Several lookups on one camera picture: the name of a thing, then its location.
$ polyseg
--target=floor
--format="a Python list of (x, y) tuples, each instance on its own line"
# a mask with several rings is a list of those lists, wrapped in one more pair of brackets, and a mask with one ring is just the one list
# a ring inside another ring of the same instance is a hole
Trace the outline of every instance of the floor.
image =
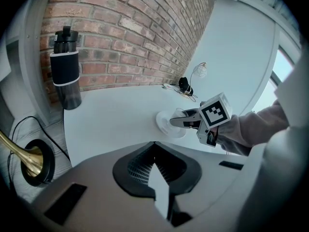
[[(29, 115), (35, 116), (35, 113), (27, 114), (25, 115), (25, 117)], [(63, 127), (62, 108), (60, 107), (60, 105), (56, 105), (52, 108), (50, 118), (51, 118), (50, 125), (44, 127), (44, 129), (50, 135), (50, 137), (54, 139), (55, 142), (58, 143), (58, 145), (64, 151), (67, 152), (64, 127)], [(16, 119), (13, 123), (12, 128), (14, 128), (15, 125), (21, 119)], [(21, 147), (25, 147), (27, 143), (29, 143), (33, 139), (44, 140), (54, 151), (56, 166), (53, 181), (72, 167), (71, 163), (65, 157), (65, 155), (44, 135), (37, 121), (33, 118), (29, 118), (24, 122), (22, 122), (16, 129), (14, 142), (16, 142)], [(10, 151), (0, 143), (0, 171), (7, 185), (9, 184), (8, 170), (7, 170), (7, 158), (9, 153)], [(11, 169), (13, 171), (10, 170), (10, 173), (11, 176), (13, 177), (13, 182), (17, 195), (22, 199), (24, 199), (25, 201), (31, 203), (46, 186), (43, 187), (30, 186), (22, 176), (20, 170), (19, 158), (15, 155), (12, 156), (13, 158), (11, 158)]]

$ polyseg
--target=white wall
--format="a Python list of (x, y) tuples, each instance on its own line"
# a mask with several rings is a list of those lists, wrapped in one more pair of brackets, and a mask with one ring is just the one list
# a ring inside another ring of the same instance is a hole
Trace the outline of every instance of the white wall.
[(234, 114), (246, 113), (267, 84), (278, 46), (269, 17), (241, 2), (217, 0), (184, 76), (189, 79), (196, 65), (207, 62), (207, 76), (192, 77), (199, 100), (224, 92)]

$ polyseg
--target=person's arm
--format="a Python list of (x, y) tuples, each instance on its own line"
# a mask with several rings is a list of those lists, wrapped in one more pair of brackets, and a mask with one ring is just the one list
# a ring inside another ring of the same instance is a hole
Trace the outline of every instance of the person's arm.
[(275, 101), (258, 113), (232, 115), (230, 121), (219, 126), (216, 142), (227, 151), (248, 155), (254, 145), (268, 142), (272, 135), (287, 127), (283, 109)]

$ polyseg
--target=black cable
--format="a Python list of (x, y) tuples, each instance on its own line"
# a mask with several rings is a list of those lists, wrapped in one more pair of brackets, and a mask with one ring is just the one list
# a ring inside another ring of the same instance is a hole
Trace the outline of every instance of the black cable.
[[(17, 125), (15, 126), (15, 128), (14, 128), (14, 130), (13, 130), (13, 134), (12, 134), (12, 138), (11, 138), (12, 142), (14, 142), (14, 134), (15, 134), (15, 131), (16, 131), (17, 127), (19, 126), (19, 124), (20, 124), (21, 122), (25, 121), (25, 120), (28, 119), (28, 118), (33, 118), (33, 119), (35, 119), (35, 120), (38, 122), (38, 124), (39, 124), (41, 130), (43, 131), (43, 133), (45, 134), (45, 136), (48, 137), (48, 139), (49, 139), (50, 141), (52, 141), (53, 144), (56, 145), (56, 147), (57, 147), (58, 149), (60, 149), (60, 151), (61, 151), (61, 152), (68, 158), (68, 160), (70, 161), (69, 156), (68, 156), (68, 155), (64, 152), (64, 150), (63, 150), (63, 149), (62, 149), (62, 148), (61, 148), (61, 147), (48, 135), (48, 134), (47, 134), (47, 132), (44, 130), (44, 128), (42, 127), (42, 125), (41, 125), (41, 123), (39, 122), (39, 120), (38, 120), (36, 117), (34, 117), (34, 116), (25, 117), (24, 119), (20, 120), (20, 121), (17, 123)], [(11, 163), (11, 156), (12, 156), (13, 154), (14, 154), (14, 153), (11, 151), (10, 154), (9, 154), (9, 156), (8, 156), (8, 159), (7, 159), (7, 167), (8, 167), (9, 181), (10, 181), (10, 190), (12, 190), (12, 191), (16, 194), (16, 190), (15, 190), (15, 187), (14, 187), (14, 182), (13, 182), (13, 179), (12, 179), (12, 177), (11, 177), (11, 175), (10, 175), (10, 163)]]

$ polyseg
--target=brass horn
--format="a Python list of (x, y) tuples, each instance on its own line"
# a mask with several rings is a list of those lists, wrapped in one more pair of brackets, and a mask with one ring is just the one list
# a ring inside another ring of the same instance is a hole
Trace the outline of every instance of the brass horn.
[(0, 142), (19, 157), (23, 177), (30, 185), (36, 187), (52, 180), (55, 157), (52, 149), (43, 140), (32, 140), (23, 149), (0, 130)]

